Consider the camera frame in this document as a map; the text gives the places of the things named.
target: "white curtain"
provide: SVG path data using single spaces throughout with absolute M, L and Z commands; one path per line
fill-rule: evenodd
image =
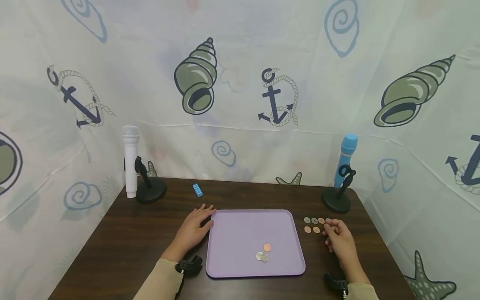
M 474 299 L 475 0 L 4 0 L 0 299 L 47 299 L 124 185 L 352 188 L 419 299 Z

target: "beige sleeve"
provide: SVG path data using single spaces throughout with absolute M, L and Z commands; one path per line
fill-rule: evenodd
M 350 283 L 347 300 L 378 300 L 373 286 L 365 283 Z
M 174 300 L 183 274 L 175 270 L 178 263 L 160 259 L 133 300 Z

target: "stand base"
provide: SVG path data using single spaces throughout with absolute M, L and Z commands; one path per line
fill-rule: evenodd
M 167 186 L 160 178 L 149 177 L 148 179 L 152 183 L 151 189 L 147 188 L 145 182 L 140 183 L 137 188 L 137 201 L 144 204 L 157 201 L 167 191 Z
M 328 188 L 322 193 L 322 201 L 328 209 L 336 213 L 345 214 L 350 210 L 351 202 L 345 194 L 340 199 L 337 199 L 338 191 L 340 191 L 339 188 Z

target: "white microphone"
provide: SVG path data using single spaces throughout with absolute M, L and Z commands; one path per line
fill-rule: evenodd
M 125 190 L 127 198 L 137 196 L 137 172 L 135 160 L 138 156 L 138 140 L 140 131 L 137 126 L 124 126 L 122 130 L 123 143 L 125 144 Z

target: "rope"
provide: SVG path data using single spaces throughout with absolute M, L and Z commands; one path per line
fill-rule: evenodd
M 265 77 L 268 78 L 268 77 L 272 76 L 272 73 L 275 73 L 278 70 L 279 69 L 272 69 L 271 71 L 265 73 Z M 288 76 L 281 75 L 279 77 L 275 77 L 275 79 L 270 83 L 263 82 L 263 85 L 264 85 L 264 87 L 269 87 L 271 85 L 277 84 L 278 82 L 280 82 L 282 80 L 288 82 L 293 88 L 293 92 L 295 93 L 295 96 L 293 98 L 293 107 L 292 107 L 292 109 L 288 109 L 285 106 L 277 106 L 276 107 L 277 112 L 283 113 L 284 111 L 286 111 L 287 116 L 285 118 L 283 118 L 283 121 L 281 121 L 279 124 L 276 124 L 275 122 L 273 122 L 273 112 L 272 112 L 270 114 L 270 124 L 272 124 L 273 126 L 281 127 L 281 126 L 285 126 L 288 122 L 290 122 L 291 119 L 293 119 L 293 123 L 295 125 L 297 125 L 297 127 L 298 127 L 299 124 L 298 124 L 297 115 L 295 115 L 295 109 L 297 109 L 297 101 L 298 101 L 298 98 L 299 98 L 299 90 L 297 88 L 297 85 L 293 81 L 293 79 L 291 79 Z
M 465 169 L 467 168 L 468 165 L 464 165 L 461 168 L 458 169 L 458 171 L 455 174 L 455 181 L 456 183 L 462 187 L 467 192 L 470 192 L 474 195 L 480 194 L 480 186 L 471 186 L 471 185 L 466 185 L 462 181 L 462 176 L 465 174 Z
M 68 76 L 74 76 L 74 77 L 78 77 L 78 78 L 82 79 L 85 82 L 85 84 L 88 86 L 88 88 L 90 89 L 90 92 L 92 93 L 95 101 L 92 101 L 91 103 L 85 105 L 85 108 L 88 109 L 88 110 L 91 110 L 93 113 L 96 113 L 95 108 L 99 108 L 98 112 L 100 113 L 101 121 L 100 121 L 100 123 L 93 123 L 92 120 L 90 120 L 90 118 L 88 118 L 85 114 L 82 113 L 84 120 L 87 121 L 89 125 L 94 126 L 94 127 L 102 126 L 103 125 L 103 111 L 105 111 L 109 115 L 113 115 L 113 116 L 116 117 L 115 113 L 113 113 L 113 111 L 110 108 L 108 108 L 107 106 L 100 103 L 100 99 L 98 98 L 98 95 L 96 94 L 95 90 L 93 89 L 93 86 L 79 72 L 73 71 L 73 70 L 64 70 L 64 71 L 61 71 L 60 73 L 58 73 L 57 76 L 58 76 L 58 79 L 59 79 L 59 84 L 57 85 L 57 89 L 59 91 L 61 90 L 61 87 L 63 86 L 63 80 Z

